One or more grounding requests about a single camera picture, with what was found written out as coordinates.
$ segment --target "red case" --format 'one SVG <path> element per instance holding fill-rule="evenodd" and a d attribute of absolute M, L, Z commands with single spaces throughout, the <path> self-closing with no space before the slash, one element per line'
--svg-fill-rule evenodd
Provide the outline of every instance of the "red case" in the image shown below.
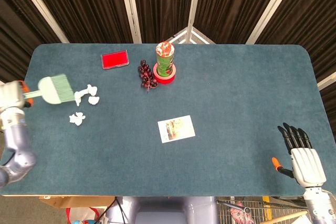
<path fill-rule="evenodd" d="M 128 65 L 127 51 L 112 52 L 110 54 L 101 55 L 101 63 L 103 69 L 111 69 Z"/>

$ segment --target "brush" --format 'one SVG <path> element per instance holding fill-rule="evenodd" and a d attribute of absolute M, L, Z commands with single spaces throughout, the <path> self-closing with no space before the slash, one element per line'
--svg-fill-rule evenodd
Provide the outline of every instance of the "brush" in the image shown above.
<path fill-rule="evenodd" d="M 74 93 L 65 74 L 44 77 L 38 82 L 37 91 L 25 93 L 25 99 L 40 97 L 50 104 L 60 104 L 75 100 Z"/>

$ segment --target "curtain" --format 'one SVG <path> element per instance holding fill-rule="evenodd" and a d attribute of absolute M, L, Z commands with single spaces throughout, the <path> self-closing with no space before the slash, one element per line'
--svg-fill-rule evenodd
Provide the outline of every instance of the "curtain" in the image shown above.
<path fill-rule="evenodd" d="M 322 89 L 321 97 L 336 142 L 336 82 Z"/>
<path fill-rule="evenodd" d="M 159 43 L 188 26 L 191 0 L 135 0 L 143 43 Z"/>
<path fill-rule="evenodd" d="M 31 0 L 0 0 L 0 80 L 24 79 L 40 44 L 59 42 Z"/>
<path fill-rule="evenodd" d="M 198 0 L 194 26 L 214 43 L 245 43 L 270 0 Z"/>
<path fill-rule="evenodd" d="M 133 42 L 124 0 L 43 1 L 70 42 Z"/>
<path fill-rule="evenodd" d="M 282 0 L 257 40 L 299 44 L 311 57 L 317 81 L 336 71 L 336 0 Z"/>

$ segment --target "dark grape bunch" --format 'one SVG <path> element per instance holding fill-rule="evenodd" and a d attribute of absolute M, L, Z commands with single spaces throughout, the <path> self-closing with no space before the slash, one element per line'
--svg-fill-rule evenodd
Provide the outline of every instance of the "dark grape bunch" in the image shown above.
<path fill-rule="evenodd" d="M 138 71 L 140 73 L 140 78 L 142 79 L 141 86 L 144 88 L 147 88 L 147 91 L 150 89 L 155 89 L 157 85 L 157 81 L 154 78 L 154 75 L 149 67 L 148 64 L 146 64 L 145 60 L 140 61 L 140 66 L 138 66 Z"/>

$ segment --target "red tape roll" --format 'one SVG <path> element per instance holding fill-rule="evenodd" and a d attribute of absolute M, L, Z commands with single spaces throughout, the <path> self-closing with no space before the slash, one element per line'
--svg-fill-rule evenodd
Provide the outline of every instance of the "red tape roll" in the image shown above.
<path fill-rule="evenodd" d="M 176 67 L 175 67 L 174 64 L 173 64 L 173 72 L 167 77 L 159 76 L 158 72 L 156 71 L 157 68 L 158 68 L 158 64 L 156 63 L 154 65 L 153 72 L 154 72 L 154 76 L 155 76 L 156 80 L 158 81 L 158 83 L 160 83 L 160 84 L 170 84 L 170 83 L 173 82 L 173 80 L 175 79 L 175 74 L 176 74 Z"/>

